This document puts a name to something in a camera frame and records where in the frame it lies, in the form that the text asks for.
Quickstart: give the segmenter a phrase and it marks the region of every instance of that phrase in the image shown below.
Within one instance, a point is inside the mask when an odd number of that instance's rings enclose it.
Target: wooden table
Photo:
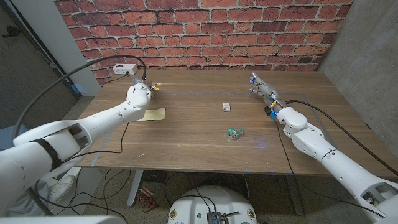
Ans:
[[[273,84],[283,100],[306,101],[326,111],[372,152],[398,169],[396,158],[322,72],[256,73]],[[133,77],[141,74],[140,70]],[[87,155],[79,166],[291,173],[275,122],[266,116],[262,98],[249,92],[250,76],[250,71],[149,70],[147,78],[162,84],[149,109],[166,108],[165,119],[131,122],[122,154]],[[80,117],[122,103],[133,77],[106,84]],[[223,112],[223,103],[230,103],[231,112]],[[324,132],[327,140],[368,171],[381,177],[394,176],[322,114],[297,103],[289,106],[304,114]],[[110,137],[97,141],[92,151],[120,151],[125,127],[122,125]],[[229,140],[226,135],[229,128],[243,128],[244,136]],[[290,138],[281,135],[296,174],[329,175],[319,162],[301,153]]]

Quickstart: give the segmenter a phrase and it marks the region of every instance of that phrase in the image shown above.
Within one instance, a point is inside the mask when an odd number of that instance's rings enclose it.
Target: gray wall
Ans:
[[[398,157],[398,1],[355,1],[318,70]]]

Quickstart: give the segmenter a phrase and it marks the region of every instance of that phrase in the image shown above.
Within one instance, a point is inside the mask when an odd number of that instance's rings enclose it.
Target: electrical outlet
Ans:
[[[113,72],[117,75],[125,75],[127,72],[129,75],[133,75],[137,70],[138,68],[136,64],[116,64],[113,67]]]

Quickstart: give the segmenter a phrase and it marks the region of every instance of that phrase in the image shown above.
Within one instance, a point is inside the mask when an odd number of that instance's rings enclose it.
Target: yellow sticky note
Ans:
[[[159,108],[155,110],[145,110],[145,115],[138,121],[161,121],[164,120],[166,108]]]

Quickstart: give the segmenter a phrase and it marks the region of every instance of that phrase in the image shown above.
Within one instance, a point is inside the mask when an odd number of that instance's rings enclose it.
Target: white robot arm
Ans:
[[[0,152],[0,215],[39,179],[77,165],[84,158],[77,156],[88,152],[100,137],[144,117],[149,86],[148,80],[135,78],[124,103],[84,119],[41,125],[15,138],[15,147]]]
[[[276,118],[280,124],[285,124],[284,133],[292,138],[298,150],[320,162],[360,206],[389,217],[390,220],[391,217],[398,218],[397,183],[376,177],[328,143],[320,129],[307,122],[304,115],[287,107],[275,88],[255,73],[251,77],[251,84],[255,89],[250,91],[263,97],[269,106],[267,115]],[[382,217],[373,212],[364,212],[374,223],[382,220]]]

